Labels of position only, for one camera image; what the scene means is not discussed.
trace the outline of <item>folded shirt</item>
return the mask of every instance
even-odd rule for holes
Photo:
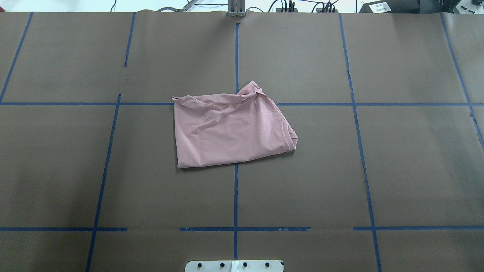
[[[237,94],[172,99],[178,168],[246,162],[296,149],[296,133],[254,81]]]

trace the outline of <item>label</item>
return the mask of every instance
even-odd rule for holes
[[[378,4],[369,5],[369,6],[373,13],[383,13],[383,12],[392,11],[392,9],[387,4],[387,2],[381,2]]]

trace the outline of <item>blue tape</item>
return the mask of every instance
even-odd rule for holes
[[[389,230],[484,230],[484,226],[395,226],[375,227],[378,231]],[[372,227],[354,227],[355,231],[369,231]]]
[[[459,76],[459,81],[460,81],[460,85],[462,87],[462,91],[464,92],[464,96],[466,97],[466,101],[467,101],[467,104],[469,106],[470,114],[471,114],[471,117],[472,117],[472,122],[474,123],[474,127],[476,128],[477,137],[479,138],[481,148],[484,151],[483,135],[482,135],[481,129],[479,128],[479,125],[477,123],[477,120],[476,120],[476,117],[475,117],[475,114],[474,114],[474,109],[472,109],[470,99],[469,99],[469,95],[467,94],[466,85],[464,84],[464,80],[462,79],[462,75],[460,73],[459,65],[457,64],[457,60],[455,59],[454,50],[452,49],[451,40],[449,39],[449,34],[447,32],[447,26],[445,24],[444,14],[442,12],[440,13],[440,18],[442,20],[442,26],[443,26],[444,33],[445,33],[445,39],[447,40],[447,45],[449,46],[449,51],[451,53],[452,61],[454,62],[455,70],[457,71],[457,75]]]
[[[15,52],[14,60],[12,61],[12,65],[10,66],[10,70],[8,71],[7,78],[5,80],[5,84],[3,85],[3,89],[0,94],[0,103],[3,100],[3,96],[5,95],[5,91],[7,91],[8,82],[10,81],[10,77],[12,76],[12,72],[14,71],[15,63],[17,62],[18,54],[20,53],[20,49],[24,44],[25,36],[27,35],[27,31],[29,30],[30,22],[32,21],[33,12],[30,13],[29,19],[27,20],[27,25],[25,26],[24,33],[22,34],[22,38],[20,39],[20,43],[17,47],[17,52]]]
[[[115,106],[113,102],[2,102],[6,106]]]
[[[131,19],[131,29],[129,30],[128,45],[126,46],[126,58],[124,59],[124,66],[128,66],[129,48],[131,47],[131,38],[133,37],[133,28],[135,27],[136,12],[133,12],[133,18]]]
[[[87,261],[87,264],[86,264],[86,272],[89,272],[89,270],[91,269],[92,253],[94,251],[94,242],[96,241],[96,232],[97,232],[97,226],[98,226],[98,223],[99,223],[99,214],[101,213],[101,204],[103,203],[104,186],[106,184],[107,166],[109,165],[109,159],[111,157],[111,149],[112,149],[112,146],[113,146],[114,130],[116,128],[116,121],[118,119],[118,111],[119,111],[119,108],[120,108],[120,101],[121,101],[121,94],[118,95],[118,100],[116,102],[116,109],[114,110],[114,119],[113,119],[113,124],[111,126],[111,135],[109,136],[109,144],[107,146],[106,162],[104,164],[103,179],[101,181],[101,189],[99,190],[99,198],[98,198],[98,201],[97,201],[97,208],[96,208],[96,217],[94,219],[94,227],[93,227],[93,230],[92,230],[91,245],[89,247],[88,261]]]
[[[233,227],[181,227],[180,232],[190,231],[233,231]]]
[[[180,232],[234,231],[233,227],[181,227]],[[310,227],[237,227],[237,231],[308,231]]]
[[[356,106],[467,106],[466,103],[356,103]]]
[[[173,106],[174,102],[124,102],[121,106]]]
[[[239,258],[238,253],[238,227],[239,227],[239,164],[234,166],[234,260]]]
[[[2,102],[5,106],[115,106],[114,102]],[[120,106],[173,106],[173,102],[121,102]],[[353,106],[353,103],[277,103],[278,106]],[[484,106],[484,103],[471,103]],[[468,106],[467,103],[356,103],[356,106]]]
[[[239,92],[239,25],[235,24],[235,93]]]
[[[308,231],[310,227],[240,227],[239,231]]]
[[[92,227],[0,227],[0,231],[93,231]],[[128,231],[127,227],[100,227],[97,231]]]
[[[375,258],[377,261],[377,270],[381,272],[381,262],[380,262],[380,252],[378,249],[378,240],[377,240],[377,231],[375,230],[375,219],[373,217],[373,207],[371,205],[371,195],[370,195],[370,185],[368,184],[368,174],[366,172],[366,163],[364,160],[364,153],[363,153],[363,143],[362,137],[360,133],[360,124],[358,122],[358,112],[356,111],[356,100],[355,100],[355,93],[353,91],[353,82],[351,81],[351,75],[349,73],[349,61],[348,61],[348,50],[346,47],[346,39],[345,39],[345,29],[343,27],[343,18],[341,13],[339,13],[339,24],[341,28],[341,39],[343,40],[343,50],[345,53],[345,62],[346,62],[346,71],[348,74],[348,83],[349,89],[351,90],[351,102],[353,103],[353,115],[355,118],[355,125],[356,125],[356,135],[358,137],[358,146],[360,147],[360,158],[363,165],[363,172],[364,172],[364,182],[366,185],[366,201],[368,204],[368,212],[370,214],[370,223],[372,227],[372,235],[373,235],[373,247],[375,249]]]
[[[277,103],[278,106],[352,106],[353,103]]]

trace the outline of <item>white bracket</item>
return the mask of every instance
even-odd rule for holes
[[[278,260],[190,261],[185,272],[284,272]]]
[[[228,0],[229,17],[245,17],[245,0]]]

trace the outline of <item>cable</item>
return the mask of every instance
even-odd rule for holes
[[[316,5],[314,5],[313,10],[311,11],[311,13],[314,12],[314,10],[316,9],[316,6],[319,5],[319,4],[323,4],[323,9],[324,9],[324,3],[323,2],[318,2]]]
[[[114,0],[114,4],[113,4],[113,6],[111,7],[111,10],[110,10],[109,12],[113,12],[113,8],[114,8],[114,6],[116,6],[116,0]]]
[[[454,3],[454,0],[451,0],[451,4],[449,5],[449,11],[448,11],[448,13],[450,13],[450,12],[451,12],[451,9],[452,9],[452,4],[453,4],[453,3]]]
[[[323,6],[323,9],[320,11],[320,13],[330,13],[331,10],[334,10],[334,5],[331,3],[331,1],[328,1],[328,3],[326,3],[326,6]]]
[[[250,7],[250,8],[248,8],[247,10],[250,10],[250,9],[258,9],[258,10],[262,11],[262,10],[261,10],[261,9],[259,9],[258,7]]]
[[[195,4],[195,6],[228,6],[228,4]]]
[[[268,10],[267,12],[271,12],[271,8],[272,8],[272,6],[274,6],[274,4],[275,4],[277,1],[279,1],[279,0],[274,0],[274,2],[272,2],[271,7],[269,8],[269,10]]]
[[[164,8],[161,8],[157,11],[163,11],[163,10],[171,10],[173,12],[178,12],[178,11],[182,11],[182,10],[179,10],[179,9],[176,9],[176,8],[172,8],[172,7],[164,7]]]
[[[321,3],[321,2],[318,2],[318,1],[310,1],[310,0],[299,0],[299,1],[309,2],[309,3]]]

